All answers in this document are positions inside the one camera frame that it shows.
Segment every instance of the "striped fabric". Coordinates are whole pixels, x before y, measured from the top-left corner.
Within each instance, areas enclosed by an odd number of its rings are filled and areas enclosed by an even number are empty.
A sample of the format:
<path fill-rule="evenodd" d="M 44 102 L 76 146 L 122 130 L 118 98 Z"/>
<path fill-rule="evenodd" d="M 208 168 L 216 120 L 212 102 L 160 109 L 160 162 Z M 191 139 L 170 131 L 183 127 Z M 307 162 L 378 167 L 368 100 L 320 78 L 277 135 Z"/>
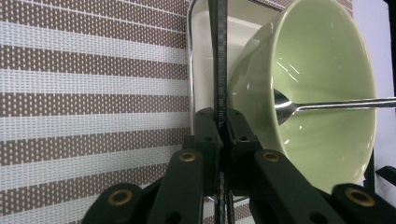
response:
<path fill-rule="evenodd" d="M 79 223 L 107 187 L 163 176 L 189 134 L 189 3 L 0 2 L 0 223 Z"/>

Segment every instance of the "screw hole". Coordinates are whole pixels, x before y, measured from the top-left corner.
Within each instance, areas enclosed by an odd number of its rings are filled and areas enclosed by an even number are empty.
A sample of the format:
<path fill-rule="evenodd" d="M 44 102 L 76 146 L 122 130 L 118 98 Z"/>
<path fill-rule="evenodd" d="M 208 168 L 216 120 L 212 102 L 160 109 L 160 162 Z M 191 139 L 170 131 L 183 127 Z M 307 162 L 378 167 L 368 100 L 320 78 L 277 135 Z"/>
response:
<path fill-rule="evenodd" d="M 191 152 L 183 152 L 180 154 L 180 156 L 178 156 L 178 158 L 181 161 L 194 161 L 195 160 L 195 154 L 191 153 Z"/>
<path fill-rule="evenodd" d="M 165 224 L 177 224 L 181 221 L 181 215 L 177 212 L 171 212 L 165 216 Z"/>
<path fill-rule="evenodd" d="M 113 206 L 120 206 L 128 203 L 132 196 L 133 194 L 129 189 L 118 189 L 108 196 L 107 202 Z"/>
<path fill-rule="evenodd" d="M 319 212 L 311 213 L 311 215 L 309 215 L 309 219 L 311 219 L 311 221 L 313 223 L 315 223 L 315 224 L 327 224 L 327 223 L 329 223 L 327 218 L 325 216 L 323 216 L 323 214 L 321 214 Z"/>
<path fill-rule="evenodd" d="M 279 161 L 279 156 L 276 155 L 273 152 L 265 152 L 262 154 L 262 157 L 266 160 L 266 161 Z"/>
<path fill-rule="evenodd" d="M 375 205 L 375 200 L 372 196 L 359 189 L 346 189 L 345 192 L 348 199 L 356 204 L 364 207 L 372 207 Z"/>

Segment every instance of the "white stripe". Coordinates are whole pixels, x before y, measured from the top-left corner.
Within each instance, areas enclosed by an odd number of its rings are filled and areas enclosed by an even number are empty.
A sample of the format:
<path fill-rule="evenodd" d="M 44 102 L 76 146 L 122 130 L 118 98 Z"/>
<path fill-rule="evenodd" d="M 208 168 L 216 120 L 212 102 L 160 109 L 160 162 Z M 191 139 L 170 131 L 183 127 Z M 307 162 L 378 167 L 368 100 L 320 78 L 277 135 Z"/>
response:
<path fill-rule="evenodd" d="M 0 118 L 0 141 L 188 127 L 187 112 L 8 117 Z"/>
<path fill-rule="evenodd" d="M 186 63 L 186 50 L 184 49 L 150 45 L 97 35 L 57 31 L 6 21 L 0 21 L 0 44 L 164 63 Z"/>
<path fill-rule="evenodd" d="M 139 7 L 145 7 L 145 8 L 149 8 L 149 9 L 155 10 L 155 11 L 161 11 L 161 12 L 164 12 L 164 13 L 167 13 L 167 14 L 171 14 L 171 15 L 174 15 L 174 16 L 179 16 L 179 17 L 182 17 L 182 18 L 186 18 L 186 16 L 177 14 L 175 12 L 165 11 L 163 9 L 159 9 L 159 8 L 156 8 L 156 7 L 149 7 L 149 6 L 141 5 L 141 4 L 138 4 L 138 3 L 135 3 L 135 2 L 131 2 L 130 0 L 119 0 L 119 2 L 124 2 L 124 3 L 132 4 L 132 5 L 135 5 L 135 6 L 139 6 Z"/>
<path fill-rule="evenodd" d="M 97 197 L 99 195 L 3 216 L 0 223 L 69 223 L 81 220 Z"/>
<path fill-rule="evenodd" d="M 245 217 L 235 221 L 236 224 L 252 224 L 255 223 L 253 217 Z"/>
<path fill-rule="evenodd" d="M 0 190 L 169 162 L 179 149 L 181 146 L 154 147 L 0 166 Z"/>
<path fill-rule="evenodd" d="M 18 0 L 18 1 L 23 2 L 23 3 L 32 4 L 32 5 L 36 5 L 36 6 L 56 8 L 56 9 L 59 9 L 59 10 L 62 10 L 62 11 L 74 12 L 74 13 L 82 14 L 82 15 L 86 15 L 86 16 L 92 16 L 92 17 L 107 19 L 107 20 L 110 20 L 110 21 L 120 21 L 120 22 L 130 23 L 130 24 L 134 24 L 134 25 L 145 26 L 145 27 L 149 27 L 149 28 L 153 28 L 153 29 L 164 30 L 164 31 L 168 31 L 168 32 L 178 33 L 178 34 L 185 34 L 183 32 L 176 31 L 176 30 L 166 29 L 166 28 L 153 26 L 153 25 L 148 25 L 148 24 L 143 24 L 143 23 L 134 22 L 134 21 L 126 21 L 126 20 L 122 20 L 122 19 L 118 19 L 118 18 L 114 18 L 114 17 L 102 16 L 102 15 L 98 15 L 98 14 L 91 13 L 91 12 L 78 11 L 78 10 L 75 10 L 75 9 L 64 8 L 64 7 L 56 7 L 56 6 L 48 5 L 48 4 L 45 4 L 45 3 L 33 2 L 32 0 Z"/>
<path fill-rule="evenodd" d="M 234 203 L 233 206 L 234 207 L 239 207 L 239 206 L 242 206 L 242 205 L 245 205 L 245 204 L 248 204 L 248 198 L 245 199 L 245 200 L 239 201 L 237 203 Z"/>
<path fill-rule="evenodd" d="M 0 92 L 188 95 L 187 80 L 0 69 Z"/>
<path fill-rule="evenodd" d="M 215 203 L 214 202 L 204 203 L 202 218 L 205 219 L 206 217 L 213 217 L 214 215 L 215 215 Z"/>
<path fill-rule="evenodd" d="M 272 4 L 273 6 L 276 6 L 276 7 L 279 7 L 279 8 L 285 8 L 284 6 L 280 5 L 279 3 L 274 2 L 274 0 L 265 0 L 265 1 L 257 0 L 257 2 L 263 3 L 265 5 L 271 5 Z"/>

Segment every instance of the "brown stripe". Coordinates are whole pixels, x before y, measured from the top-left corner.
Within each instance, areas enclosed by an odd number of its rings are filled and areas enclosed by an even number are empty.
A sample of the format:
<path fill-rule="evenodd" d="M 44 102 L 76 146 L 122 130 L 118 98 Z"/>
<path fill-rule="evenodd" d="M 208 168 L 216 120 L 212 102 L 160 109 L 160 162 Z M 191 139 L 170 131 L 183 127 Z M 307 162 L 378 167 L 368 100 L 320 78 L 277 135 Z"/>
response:
<path fill-rule="evenodd" d="M 35 2 L 42 3 L 48 7 L 62 7 L 174 31 L 185 32 L 186 30 L 186 18 L 184 17 L 117 0 L 35 0 Z"/>
<path fill-rule="evenodd" d="M 3 207 L 7 209 L 0 210 L 0 216 L 89 197 L 118 183 L 133 183 L 137 186 L 149 184 L 163 176 L 166 167 L 167 164 L 163 163 L 19 189 L 2 190 L 0 198 Z"/>
<path fill-rule="evenodd" d="M 250 208 L 247 204 L 240 205 L 234 209 L 235 220 L 240 220 L 245 217 L 251 217 Z"/>
<path fill-rule="evenodd" d="M 120 77 L 187 79 L 187 65 L 46 49 L 0 46 L 0 68 Z"/>
<path fill-rule="evenodd" d="M 215 223 L 215 217 L 214 217 L 214 216 L 212 216 L 212 217 L 206 217 L 206 218 L 204 218 L 204 221 L 203 221 L 202 223 L 204 223 L 204 224 L 212 224 L 212 223 Z"/>
<path fill-rule="evenodd" d="M 346 9 L 352 10 L 352 3 L 347 0 L 337 0 L 341 5 L 343 5 Z"/>
<path fill-rule="evenodd" d="M 253 0 L 253 1 L 265 4 L 270 7 L 283 9 L 286 6 L 288 6 L 293 0 Z"/>
<path fill-rule="evenodd" d="M 2 166 L 181 144 L 188 128 L 83 134 L 0 142 Z"/>
<path fill-rule="evenodd" d="M 1 117 L 186 112 L 189 96 L 0 93 Z"/>
<path fill-rule="evenodd" d="M 3 10 L 1 21 L 171 48 L 186 48 L 185 34 L 13 0 L 3 1 L 1 8 Z"/>

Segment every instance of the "white wall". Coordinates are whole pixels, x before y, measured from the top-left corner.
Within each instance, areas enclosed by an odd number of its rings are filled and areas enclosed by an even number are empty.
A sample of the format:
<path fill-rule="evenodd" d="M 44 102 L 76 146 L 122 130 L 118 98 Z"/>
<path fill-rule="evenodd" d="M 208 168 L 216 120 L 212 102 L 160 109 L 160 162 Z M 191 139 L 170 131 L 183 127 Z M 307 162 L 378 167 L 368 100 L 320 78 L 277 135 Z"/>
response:
<path fill-rule="evenodd" d="M 353 0 L 353 16 L 370 52 L 377 97 L 393 96 L 388 5 L 382 0 Z M 396 167 L 396 116 L 394 109 L 378 109 L 375 169 Z M 396 187 L 377 176 L 376 192 L 396 207 Z"/>

